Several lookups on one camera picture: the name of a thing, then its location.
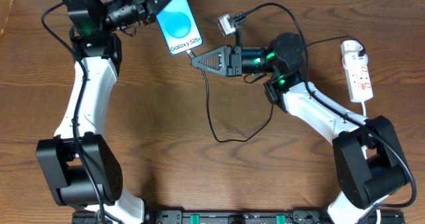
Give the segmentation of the blue Galaxy smartphone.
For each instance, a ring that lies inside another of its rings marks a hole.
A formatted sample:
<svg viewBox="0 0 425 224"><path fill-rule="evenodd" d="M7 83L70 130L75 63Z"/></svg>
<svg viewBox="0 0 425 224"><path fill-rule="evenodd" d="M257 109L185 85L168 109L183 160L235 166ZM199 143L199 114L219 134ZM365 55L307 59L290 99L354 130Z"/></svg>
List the blue Galaxy smartphone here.
<svg viewBox="0 0 425 224"><path fill-rule="evenodd" d="M156 18L172 55L202 45L199 28L187 0L171 0Z"/></svg>

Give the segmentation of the white charger plug adapter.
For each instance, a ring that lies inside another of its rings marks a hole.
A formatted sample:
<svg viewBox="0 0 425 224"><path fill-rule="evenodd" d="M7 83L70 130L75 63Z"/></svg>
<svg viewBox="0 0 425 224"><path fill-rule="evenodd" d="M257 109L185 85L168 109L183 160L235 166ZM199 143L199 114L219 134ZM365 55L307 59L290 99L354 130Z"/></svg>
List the white charger plug adapter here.
<svg viewBox="0 0 425 224"><path fill-rule="evenodd" d="M341 51L342 65L345 69L352 69L360 66L367 66L368 56L359 56L359 52L355 51Z"/></svg>

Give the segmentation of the white power strip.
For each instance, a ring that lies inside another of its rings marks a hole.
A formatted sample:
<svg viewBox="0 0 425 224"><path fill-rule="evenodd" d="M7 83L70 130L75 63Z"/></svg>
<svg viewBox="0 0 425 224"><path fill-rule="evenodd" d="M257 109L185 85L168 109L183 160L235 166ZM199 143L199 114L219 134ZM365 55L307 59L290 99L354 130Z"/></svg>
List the white power strip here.
<svg viewBox="0 0 425 224"><path fill-rule="evenodd" d="M363 45L356 40L343 41L341 51L359 52L359 56L367 55ZM351 102L365 102L373 97L368 64L367 66L345 69L345 77Z"/></svg>

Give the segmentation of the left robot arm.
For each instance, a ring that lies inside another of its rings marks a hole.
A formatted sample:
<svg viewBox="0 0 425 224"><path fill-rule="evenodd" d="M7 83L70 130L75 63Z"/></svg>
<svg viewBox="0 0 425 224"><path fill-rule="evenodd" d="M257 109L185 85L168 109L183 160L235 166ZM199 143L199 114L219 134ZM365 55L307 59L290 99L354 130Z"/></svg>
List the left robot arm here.
<svg viewBox="0 0 425 224"><path fill-rule="evenodd" d="M66 49L75 80L66 114L36 155L54 202L84 210L81 223L149 223L155 218L123 182L104 139L112 88L122 62L118 33L148 25L172 0L62 0L72 21Z"/></svg>

